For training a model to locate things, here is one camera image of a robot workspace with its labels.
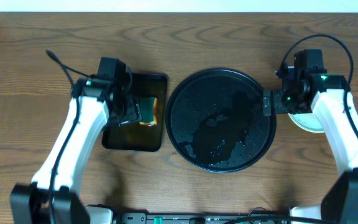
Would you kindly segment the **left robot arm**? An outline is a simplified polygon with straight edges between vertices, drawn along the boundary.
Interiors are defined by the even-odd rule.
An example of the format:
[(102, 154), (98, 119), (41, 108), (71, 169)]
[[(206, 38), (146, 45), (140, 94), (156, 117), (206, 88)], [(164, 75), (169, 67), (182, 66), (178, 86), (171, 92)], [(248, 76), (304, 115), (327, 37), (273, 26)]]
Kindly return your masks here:
[(14, 223), (112, 223), (114, 210), (84, 206), (79, 198), (85, 167), (104, 129), (141, 119), (139, 99), (119, 82), (81, 78), (71, 89), (65, 123), (29, 185), (10, 195)]

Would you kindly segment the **orange green sponge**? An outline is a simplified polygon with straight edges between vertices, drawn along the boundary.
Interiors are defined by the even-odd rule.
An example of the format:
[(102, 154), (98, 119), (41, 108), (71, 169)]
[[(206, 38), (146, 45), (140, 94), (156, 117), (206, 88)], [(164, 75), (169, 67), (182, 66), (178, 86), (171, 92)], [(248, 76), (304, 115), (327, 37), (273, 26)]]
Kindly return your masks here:
[(142, 116), (140, 125), (157, 125), (157, 102), (156, 97), (141, 98), (139, 101), (140, 113)]

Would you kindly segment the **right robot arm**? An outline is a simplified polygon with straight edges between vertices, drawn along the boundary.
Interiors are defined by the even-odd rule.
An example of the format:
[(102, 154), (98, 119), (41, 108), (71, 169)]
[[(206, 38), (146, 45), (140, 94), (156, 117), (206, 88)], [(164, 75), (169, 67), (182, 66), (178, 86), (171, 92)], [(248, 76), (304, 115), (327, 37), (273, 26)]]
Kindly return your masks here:
[(264, 115), (312, 113), (333, 152), (338, 179), (320, 205), (293, 207), (290, 216), (334, 223), (358, 223), (358, 114), (343, 75), (284, 68), (281, 90), (266, 90)]

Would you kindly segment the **mint green plate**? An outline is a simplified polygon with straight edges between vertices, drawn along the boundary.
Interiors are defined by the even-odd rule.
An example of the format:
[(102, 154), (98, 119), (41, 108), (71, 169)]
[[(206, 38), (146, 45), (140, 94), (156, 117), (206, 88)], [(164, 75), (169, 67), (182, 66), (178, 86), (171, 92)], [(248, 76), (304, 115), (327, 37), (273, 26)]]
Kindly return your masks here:
[(289, 114), (290, 119), (301, 129), (311, 133), (324, 133), (324, 129), (313, 113)]

